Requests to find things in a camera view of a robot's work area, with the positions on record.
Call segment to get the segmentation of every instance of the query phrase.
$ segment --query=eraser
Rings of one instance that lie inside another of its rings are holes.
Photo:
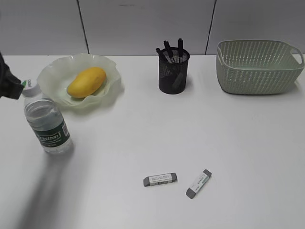
[[[200,189],[204,186],[204,184],[210,179],[212,173],[205,169],[203,173],[192,183],[192,185],[187,189],[186,195],[193,199]]]
[[[162,185],[172,183],[177,180],[176,173],[166,173],[151,177],[146,177],[143,180],[144,186]]]

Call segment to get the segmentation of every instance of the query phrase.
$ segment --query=glass bowl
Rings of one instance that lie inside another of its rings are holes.
[[[92,95],[82,99],[71,97],[67,93],[67,87],[81,71],[90,67],[103,68],[106,72],[106,80]],[[99,103],[120,78],[114,61],[104,56],[80,53],[53,61],[42,70],[37,82],[41,91],[56,103],[65,107],[84,108]]]

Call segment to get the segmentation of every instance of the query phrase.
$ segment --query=barcode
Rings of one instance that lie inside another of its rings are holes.
[[[168,181],[162,181],[162,182],[156,182],[154,185],[162,185],[162,184],[167,184]]]
[[[66,136],[69,134],[69,131],[68,131],[68,128],[67,128],[66,124],[64,124],[64,125],[62,126],[62,130],[63,130],[63,132],[64,132],[64,134],[65,134]]]

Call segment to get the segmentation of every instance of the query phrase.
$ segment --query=green label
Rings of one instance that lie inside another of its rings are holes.
[[[40,143],[45,147],[57,147],[64,144],[70,137],[65,120],[56,128],[46,131],[34,130]]]

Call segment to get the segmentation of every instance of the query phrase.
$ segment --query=bottle cap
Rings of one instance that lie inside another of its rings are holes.
[[[36,80],[28,79],[23,81],[21,85],[24,86],[22,91],[24,97],[34,97],[41,93],[41,89]]]

